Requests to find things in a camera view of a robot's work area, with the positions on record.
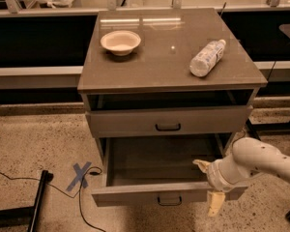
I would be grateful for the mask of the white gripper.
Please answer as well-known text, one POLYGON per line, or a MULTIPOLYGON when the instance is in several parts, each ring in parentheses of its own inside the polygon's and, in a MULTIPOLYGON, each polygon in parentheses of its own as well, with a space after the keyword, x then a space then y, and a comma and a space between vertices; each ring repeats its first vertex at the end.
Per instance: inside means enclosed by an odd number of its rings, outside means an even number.
POLYGON ((232 157, 217 159, 213 162, 195 159, 192 163, 197 165, 203 173, 207 172, 208 182, 215 189, 207 192, 208 216, 214 217, 224 203, 225 192, 243 188, 246 185, 241 167, 232 157))

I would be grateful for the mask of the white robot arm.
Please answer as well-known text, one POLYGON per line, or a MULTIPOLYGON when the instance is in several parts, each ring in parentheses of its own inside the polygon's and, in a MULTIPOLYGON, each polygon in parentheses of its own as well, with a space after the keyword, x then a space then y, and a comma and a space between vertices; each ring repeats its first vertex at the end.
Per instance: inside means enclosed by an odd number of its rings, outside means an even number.
POLYGON ((207 194, 209 217, 218 214, 227 192, 260 174, 270 174, 290 184, 290 157, 277 147, 250 137, 235 141, 223 159, 213 162, 195 159, 193 163, 206 174, 213 188, 207 194))

